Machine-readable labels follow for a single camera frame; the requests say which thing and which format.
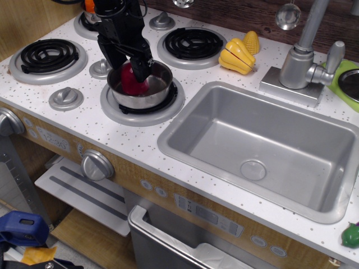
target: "sink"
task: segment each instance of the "sink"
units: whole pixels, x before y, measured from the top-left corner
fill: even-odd
[[[223,82],[202,87],[158,138],[166,155],[312,221],[345,214],[359,128]]]

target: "yellow toy corn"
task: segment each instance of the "yellow toy corn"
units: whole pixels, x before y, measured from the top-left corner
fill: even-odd
[[[256,32],[249,31],[245,38],[243,39],[243,43],[247,47],[248,51],[254,55],[259,52],[260,46],[259,46],[259,38]]]

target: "red object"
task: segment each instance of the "red object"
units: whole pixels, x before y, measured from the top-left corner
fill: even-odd
[[[122,66],[121,71],[122,90],[129,95],[141,95],[148,90],[148,82],[138,82],[131,67],[131,63]]]

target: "toy kitchen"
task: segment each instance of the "toy kitchen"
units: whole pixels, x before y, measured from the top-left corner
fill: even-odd
[[[29,210],[104,268],[359,268],[359,66],[311,49],[329,2],[289,45],[95,0],[5,59],[1,135],[56,154],[33,185],[72,208]]]

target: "oven handle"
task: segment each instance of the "oven handle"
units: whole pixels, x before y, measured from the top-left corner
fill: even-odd
[[[198,268],[253,269],[253,267],[241,262],[238,259],[233,258],[232,256],[208,243],[201,243],[196,248],[187,246],[185,243],[145,222],[144,217],[146,213],[147,210],[139,205],[136,205],[132,209],[128,215],[128,223],[130,225],[131,231],[134,230],[146,238],[157,242],[167,250],[193,263]]]

